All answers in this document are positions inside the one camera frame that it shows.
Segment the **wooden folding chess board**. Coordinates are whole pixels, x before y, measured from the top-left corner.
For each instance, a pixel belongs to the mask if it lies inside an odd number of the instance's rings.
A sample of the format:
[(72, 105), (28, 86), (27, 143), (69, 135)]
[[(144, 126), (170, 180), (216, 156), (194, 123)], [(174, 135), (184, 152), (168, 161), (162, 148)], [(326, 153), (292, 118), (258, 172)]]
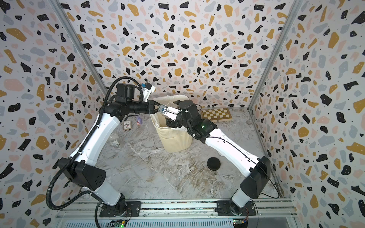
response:
[(204, 109), (200, 111), (202, 119), (208, 119), (214, 123), (227, 122), (233, 119), (228, 108)]

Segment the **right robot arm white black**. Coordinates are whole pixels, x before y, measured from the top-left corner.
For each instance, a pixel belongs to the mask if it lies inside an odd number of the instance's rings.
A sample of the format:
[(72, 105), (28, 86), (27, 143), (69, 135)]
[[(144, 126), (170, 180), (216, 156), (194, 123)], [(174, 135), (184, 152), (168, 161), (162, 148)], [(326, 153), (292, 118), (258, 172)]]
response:
[(245, 179), (230, 198), (231, 210), (238, 214), (252, 199), (257, 199), (271, 177), (271, 162), (266, 157), (257, 157), (229, 139), (212, 121), (201, 118), (197, 105), (191, 100), (176, 101), (177, 108), (166, 113), (169, 127), (185, 127), (187, 133), (202, 143), (217, 150), (242, 173)]

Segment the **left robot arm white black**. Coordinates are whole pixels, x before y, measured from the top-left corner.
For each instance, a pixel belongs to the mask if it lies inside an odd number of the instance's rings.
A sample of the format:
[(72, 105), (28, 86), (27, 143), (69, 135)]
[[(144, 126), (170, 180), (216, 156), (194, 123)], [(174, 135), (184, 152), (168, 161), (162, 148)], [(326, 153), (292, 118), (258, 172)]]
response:
[[(110, 135), (128, 116), (157, 113), (157, 102), (149, 100), (156, 88), (150, 83), (141, 85), (116, 84), (117, 93), (103, 104), (92, 129), (82, 144), (69, 158), (61, 158), (57, 165), (60, 170), (52, 179), (46, 194), (47, 206), (55, 211), (61, 210), (83, 195), (89, 194), (102, 205), (102, 209), (111, 216), (121, 216), (127, 210), (125, 197), (106, 180), (106, 171), (97, 168), (96, 163)], [(57, 206), (52, 202), (52, 190), (61, 174), (67, 179), (85, 188), (70, 201)]]

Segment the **white plastic bin liner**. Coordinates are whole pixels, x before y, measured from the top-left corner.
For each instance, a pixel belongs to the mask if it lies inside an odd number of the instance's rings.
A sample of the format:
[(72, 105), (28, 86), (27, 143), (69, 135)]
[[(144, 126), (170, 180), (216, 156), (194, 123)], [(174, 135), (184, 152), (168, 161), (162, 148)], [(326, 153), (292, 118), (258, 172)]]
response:
[[(184, 101), (184, 100), (188, 100), (188, 99), (189, 98), (185, 95), (174, 95), (174, 96), (153, 98), (154, 101), (156, 101), (160, 104), (166, 105), (166, 106), (173, 107), (173, 108), (178, 107), (178, 105), (175, 104), (176, 101), (178, 101), (178, 100)], [(161, 114), (160, 112), (151, 115), (151, 119), (152, 119), (152, 122), (155, 127), (162, 128), (162, 129), (168, 128), (168, 126), (166, 125), (166, 116)]]

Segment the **small playing card box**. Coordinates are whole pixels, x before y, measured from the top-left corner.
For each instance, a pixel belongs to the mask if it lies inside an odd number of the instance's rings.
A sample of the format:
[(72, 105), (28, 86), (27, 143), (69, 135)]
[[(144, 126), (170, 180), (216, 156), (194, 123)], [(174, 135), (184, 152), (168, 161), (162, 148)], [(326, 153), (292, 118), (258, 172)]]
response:
[(123, 130), (127, 131), (127, 130), (131, 130), (131, 129), (132, 129), (132, 122), (130, 120), (124, 121)]

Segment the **aluminium corner post left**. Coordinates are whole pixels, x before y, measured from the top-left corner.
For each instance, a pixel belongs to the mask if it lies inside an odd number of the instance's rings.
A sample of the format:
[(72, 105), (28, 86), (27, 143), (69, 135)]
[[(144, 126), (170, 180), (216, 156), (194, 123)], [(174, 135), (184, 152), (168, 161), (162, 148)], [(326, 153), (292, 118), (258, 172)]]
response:
[(106, 93), (107, 93), (106, 86), (105, 86), (103, 80), (100, 78), (99, 73), (98, 73), (97, 69), (95, 68), (94, 64), (92, 63), (89, 55), (87, 54), (86, 50), (84, 49), (84, 46), (83, 46), (82, 42), (78, 38), (77, 33), (76, 33), (74, 27), (72, 26), (69, 18), (67, 17), (67, 14), (64, 12), (60, 1), (50, 0), (48, 2), (50, 3), (51, 8), (55, 12), (56, 16), (60, 19), (62, 26), (64, 27), (67, 34), (69, 35), (69, 38), (71, 39), (71, 41), (73, 42), (76, 50), (80, 54), (80, 56), (81, 56), (82, 60), (84, 61), (87, 69), (90, 70), (91, 75), (94, 77), (100, 91), (104, 95), (106, 95)]

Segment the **aluminium corner post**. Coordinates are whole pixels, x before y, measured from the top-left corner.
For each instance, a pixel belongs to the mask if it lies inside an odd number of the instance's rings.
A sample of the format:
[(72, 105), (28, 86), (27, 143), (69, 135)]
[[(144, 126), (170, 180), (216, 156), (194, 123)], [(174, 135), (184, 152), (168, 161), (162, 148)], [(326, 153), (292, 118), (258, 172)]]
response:
[(285, 38), (287, 36), (287, 34), (289, 33), (290, 31), (290, 28), (292, 26), (292, 23), (294, 22), (294, 19), (295, 19), (295, 16), (297, 15), (301, 5), (303, 3), (303, 0), (295, 0), (293, 1), (293, 5), (289, 11), (289, 14), (288, 14), (288, 17), (283, 25), (283, 29), (279, 35), (279, 38), (274, 46), (274, 49), (269, 57), (269, 60), (268, 60), (268, 63), (265, 67), (265, 70), (263, 71), (263, 75), (260, 79), (260, 81), (258, 82), (258, 85), (256, 87), (256, 90), (254, 92), (254, 95), (252, 97), (252, 100), (249, 104), (249, 107), (248, 107), (248, 111), (251, 112), (253, 109), (254, 109), (254, 106), (255, 106), (255, 102), (259, 99), (259, 95), (260, 95), (260, 91), (262, 90), (262, 88), (264, 87), (264, 83), (265, 81), (267, 80), (268, 76), (269, 76), (269, 73), (271, 72), (272, 70), (272, 67), (275, 63), (275, 60), (282, 48), (282, 45), (285, 41)]
[(84, 49), (84, 46), (83, 46), (82, 42), (78, 38), (77, 33), (76, 33), (74, 27), (72, 26), (69, 18), (67, 17), (67, 14), (64, 12), (60, 1), (50, 0), (48, 2), (50, 3), (51, 8), (55, 12), (56, 16), (60, 19), (62, 26), (64, 27), (67, 34), (69, 35), (69, 38), (71, 39), (71, 41), (73, 42), (76, 50), (80, 54), (80, 56), (81, 56), (82, 60), (84, 61), (87, 69), (90, 70), (91, 75), (94, 77), (100, 91), (104, 95), (106, 95), (106, 93), (107, 93), (106, 86), (105, 86), (103, 80), (100, 78), (99, 73), (98, 73), (97, 69), (95, 68), (94, 64), (92, 63), (89, 55), (87, 54), (86, 50)]

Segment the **black round jar lid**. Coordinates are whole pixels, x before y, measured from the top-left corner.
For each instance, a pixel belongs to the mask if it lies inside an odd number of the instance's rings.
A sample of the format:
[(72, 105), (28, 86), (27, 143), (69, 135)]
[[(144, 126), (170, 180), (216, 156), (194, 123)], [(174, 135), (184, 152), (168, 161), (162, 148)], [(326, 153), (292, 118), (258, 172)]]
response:
[(207, 167), (211, 170), (211, 171), (217, 171), (220, 169), (221, 167), (221, 162), (218, 158), (216, 157), (211, 157), (208, 159), (207, 161)]

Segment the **cream ribbed trash bin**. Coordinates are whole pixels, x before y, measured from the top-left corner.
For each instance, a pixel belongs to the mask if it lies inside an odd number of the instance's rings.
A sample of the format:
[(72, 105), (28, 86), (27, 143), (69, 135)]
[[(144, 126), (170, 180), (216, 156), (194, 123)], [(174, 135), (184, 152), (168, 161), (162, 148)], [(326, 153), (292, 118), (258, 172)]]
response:
[(188, 149), (191, 146), (193, 138), (186, 130), (182, 131), (175, 128), (161, 127), (154, 120), (153, 125), (166, 152), (176, 153)]

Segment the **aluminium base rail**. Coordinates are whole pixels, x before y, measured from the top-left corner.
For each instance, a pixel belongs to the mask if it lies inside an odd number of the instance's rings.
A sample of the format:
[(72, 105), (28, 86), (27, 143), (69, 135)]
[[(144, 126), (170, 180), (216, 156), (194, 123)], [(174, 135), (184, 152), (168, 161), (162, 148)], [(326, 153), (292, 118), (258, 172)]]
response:
[(96, 200), (78, 200), (56, 216), (56, 228), (300, 228), (289, 199), (250, 201), (241, 215), (226, 199), (127, 200), (119, 216), (97, 209)]

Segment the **aluminium corner post right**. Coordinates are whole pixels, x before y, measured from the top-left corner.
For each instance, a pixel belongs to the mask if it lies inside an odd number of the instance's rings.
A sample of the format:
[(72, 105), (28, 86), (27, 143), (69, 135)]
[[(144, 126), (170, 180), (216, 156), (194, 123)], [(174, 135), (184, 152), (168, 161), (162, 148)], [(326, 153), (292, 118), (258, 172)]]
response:
[(295, 16), (297, 15), (301, 5), (303, 3), (303, 0), (295, 0), (293, 1), (293, 5), (289, 11), (289, 14), (288, 14), (288, 17), (283, 25), (283, 29), (279, 35), (279, 38), (274, 46), (274, 49), (269, 57), (269, 60), (268, 60), (268, 63), (265, 67), (265, 70), (263, 71), (263, 75), (260, 79), (260, 81), (258, 82), (258, 85), (256, 87), (256, 90), (254, 92), (254, 95), (252, 97), (252, 100), (249, 104), (249, 107), (248, 107), (248, 111), (251, 112), (253, 109), (254, 109), (254, 106), (255, 106), (255, 102), (259, 99), (259, 95), (260, 95), (260, 91), (262, 90), (262, 88), (264, 87), (264, 83), (265, 81), (267, 80), (268, 76), (269, 76), (269, 73), (271, 72), (272, 70), (272, 67), (275, 63), (275, 60), (282, 48), (282, 45), (285, 41), (285, 38), (287, 36), (287, 34), (289, 33), (290, 31), (290, 28), (292, 26), (292, 23), (294, 22), (294, 19), (295, 19)]

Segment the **small purple pink bottle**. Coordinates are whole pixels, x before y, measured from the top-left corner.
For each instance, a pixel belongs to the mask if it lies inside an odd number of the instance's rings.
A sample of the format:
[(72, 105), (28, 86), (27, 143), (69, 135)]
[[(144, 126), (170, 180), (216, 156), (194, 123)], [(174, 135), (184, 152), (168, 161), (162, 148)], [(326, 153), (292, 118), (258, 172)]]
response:
[(143, 124), (142, 118), (140, 116), (136, 116), (136, 124), (137, 126), (141, 126)]

